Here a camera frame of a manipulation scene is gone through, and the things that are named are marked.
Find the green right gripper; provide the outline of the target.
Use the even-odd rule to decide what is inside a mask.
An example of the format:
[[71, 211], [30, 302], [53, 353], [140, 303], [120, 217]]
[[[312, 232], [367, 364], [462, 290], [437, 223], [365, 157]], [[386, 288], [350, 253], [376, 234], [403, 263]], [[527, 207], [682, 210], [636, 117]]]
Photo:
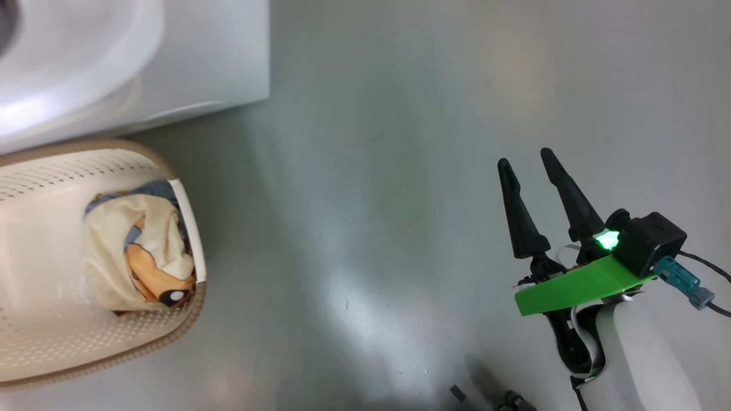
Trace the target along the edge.
[[[607, 255], [554, 273], [541, 283], [520, 284], [514, 288], [514, 298], [522, 316], [540, 314], [548, 319], [559, 356], [573, 377], [595, 377], [605, 366], [605, 355], [593, 324], [601, 306], [593, 303], [634, 296], [656, 275], [639, 279], [613, 257], [611, 251], [619, 243], [619, 233], [605, 231], [604, 222], [553, 150], [542, 148], [540, 156], [564, 206], [570, 239], [577, 242], [598, 235], [588, 244]], [[538, 231], [523, 202], [521, 185], [509, 160], [499, 159], [497, 171], [514, 257], [545, 257], [550, 243]]]

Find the blue patterned garment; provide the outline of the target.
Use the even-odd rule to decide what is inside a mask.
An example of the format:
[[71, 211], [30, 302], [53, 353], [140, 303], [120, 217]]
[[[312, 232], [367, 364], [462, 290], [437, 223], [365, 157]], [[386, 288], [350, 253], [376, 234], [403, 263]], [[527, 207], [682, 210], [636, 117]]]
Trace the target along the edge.
[[184, 250], [186, 252], [191, 251], [190, 238], [188, 237], [188, 232], [185, 226], [183, 215], [181, 213], [180, 204], [178, 202], [178, 199], [176, 198], [172, 186], [166, 180], [155, 180], [154, 182], [149, 182], [148, 184], [141, 185], [140, 187], [137, 187], [133, 190], [98, 193], [86, 206], [84, 211], [84, 217], [86, 217], [91, 211], [93, 211], [94, 208], [97, 208], [103, 203], [131, 195], [148, 195], [153, 197], [165, 198], [166, 200], [168, 200], [173, 205], [176, 211], [176, 216], [178, 218], [177, 227], [179, 229], [181, 239], [183, 240]]

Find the cream and orange garment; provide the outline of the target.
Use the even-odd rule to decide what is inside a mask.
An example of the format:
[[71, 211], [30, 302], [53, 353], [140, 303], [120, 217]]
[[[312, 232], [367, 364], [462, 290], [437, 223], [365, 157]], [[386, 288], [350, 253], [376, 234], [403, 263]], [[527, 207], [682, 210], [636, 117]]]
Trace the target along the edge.
[[94, 301], [114, 312], [167, 311], [196, 289], [194, 259], [170, 200], [128, 191], [97, 195], [82, 227]]

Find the cream perforated laundry basket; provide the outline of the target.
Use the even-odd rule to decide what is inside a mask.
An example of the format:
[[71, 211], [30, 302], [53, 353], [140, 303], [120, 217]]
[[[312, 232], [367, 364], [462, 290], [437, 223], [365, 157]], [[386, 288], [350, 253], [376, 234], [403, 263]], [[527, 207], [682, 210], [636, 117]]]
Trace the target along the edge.
[[[83, 218], [97, 194], [171, 185], [194, 259], [190, 297], [118, 315], [85, 279]], [[206, 300], [206, 263], [183, 184], [152, 149], [87, 140], [0, 155], [0, 391], [73, 379], [164, 348]]]

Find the white front-load washing machine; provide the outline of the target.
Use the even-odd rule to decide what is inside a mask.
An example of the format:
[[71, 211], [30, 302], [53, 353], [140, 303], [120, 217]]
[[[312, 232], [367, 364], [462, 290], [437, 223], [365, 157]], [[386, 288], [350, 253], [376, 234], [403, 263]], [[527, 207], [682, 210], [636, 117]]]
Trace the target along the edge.
[[271, 0], [0, 0], [0, 155], [266, 99]]

